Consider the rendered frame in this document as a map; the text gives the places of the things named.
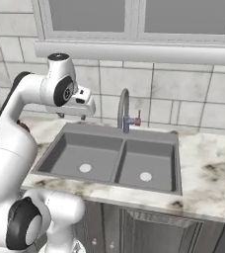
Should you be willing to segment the dark grey cupboard door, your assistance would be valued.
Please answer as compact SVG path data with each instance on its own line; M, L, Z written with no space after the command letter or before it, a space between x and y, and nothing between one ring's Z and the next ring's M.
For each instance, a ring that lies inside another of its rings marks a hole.
M225 223L209 222L201 245L200 253L225 253Z
M106 253L120 253L120 208L103 204L103 222Z
M101 205L86 201L85 207L83 218L74 228L76 237L87 253L104 253ZM97 245L92 244L94 239L97 239Z

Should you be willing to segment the grey arched faucet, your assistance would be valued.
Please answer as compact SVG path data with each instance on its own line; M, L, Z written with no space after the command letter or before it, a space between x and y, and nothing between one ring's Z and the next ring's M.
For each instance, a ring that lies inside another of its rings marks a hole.
M117 127L124 133L129 133L130 126L135 124L135 118L129 116L129 91L124 88L121 91L117 109Z

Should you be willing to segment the grey framed window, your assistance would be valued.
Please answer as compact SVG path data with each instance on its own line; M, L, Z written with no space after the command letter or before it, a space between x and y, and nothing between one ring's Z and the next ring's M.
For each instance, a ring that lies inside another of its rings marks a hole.
M225 0L33 0L46 40L225 42Z

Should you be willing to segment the grey window sill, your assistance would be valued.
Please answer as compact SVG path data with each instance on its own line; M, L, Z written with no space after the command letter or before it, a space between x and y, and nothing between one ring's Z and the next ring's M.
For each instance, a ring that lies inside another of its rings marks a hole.
M36 41L35 50L37 57L63 52L74 59L225 65L225 47Z

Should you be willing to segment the dark grey panelled cupboard front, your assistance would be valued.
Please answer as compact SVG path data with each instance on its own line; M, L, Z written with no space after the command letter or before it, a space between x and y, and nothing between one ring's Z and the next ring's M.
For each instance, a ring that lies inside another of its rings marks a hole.
M148 211L122 212L122 253L193 253L201 223Z

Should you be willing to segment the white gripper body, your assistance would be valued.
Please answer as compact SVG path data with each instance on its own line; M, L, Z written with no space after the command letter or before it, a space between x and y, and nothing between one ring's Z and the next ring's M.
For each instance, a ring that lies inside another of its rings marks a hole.
M86 117L92 116L96 112L96 104L93 98L90 98L85 104L74 104L68 102L62 107L51 107L46 106L46 110L50 113L63 113L67 116L78 116L85 115Z

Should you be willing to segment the grey double sink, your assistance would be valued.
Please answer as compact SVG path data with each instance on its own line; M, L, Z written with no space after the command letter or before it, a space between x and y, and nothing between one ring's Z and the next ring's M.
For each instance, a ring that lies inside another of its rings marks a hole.
M110 126L65 125L34 174L179 195L179 137L175 133Z

